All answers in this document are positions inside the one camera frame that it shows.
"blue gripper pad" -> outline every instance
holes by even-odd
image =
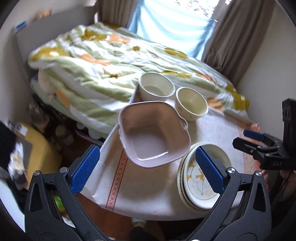
[[[205,174],[213,191],[219,194],[223,194],[225,191],[224,177],[220,173],[220,171],[217,169],[217,167],[214,165],[213,161],[211,160],[214,157],[212,157],[210,153],[209,153],[210,155],[209,157],[207,152],[208,151],[204,146],[198,147],[195,152],[196,162],[198,163],[201,170]]]
[[[76,194],[84,188],[89,176],[100,159],[100,148],[94,146],[76,169],[71,178],[71,192]]]

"headboard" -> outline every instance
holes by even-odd
[[[93,24],[95,14],[95,6],[73,8],[36,20],[18,31],[15,36],[20,52],[21,64],[24,65],[28,76],[31,77],[35,72],[27,63],[28,56],[34,49],[80,24],[87,26]]]

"bed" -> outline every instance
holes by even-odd
[[[94,7],[53,14],[16,33],[28,76],[42,71],[53,95],[36,78],[34,92],[71,119],[107,136],[129,104],[138,78],[161,73],[191,87],[210,107],[247,117],[249,100],[230,81],[186,54],[149,42],[119,26],[94,22]]]

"blue cloth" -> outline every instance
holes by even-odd
[[[216,22],[171,0],[139,0],[129,30],[198,60]]]

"metal bolt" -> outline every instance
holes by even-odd
[[[40,171],[34,171],[33,175],[38,176],[40,174]]]
[[[235,169],[233,167],[228,168],[227,171],[231,174],[235,173]]]
[[[260,171],[256,171],[255,174],[256,174],[257,177],[261,177],[262,176],[262,172],[260,172]]]
[[[65,173],[66,171],[68,171],[68,168],[67,167],[62,167],[59,171],[61,173]]]

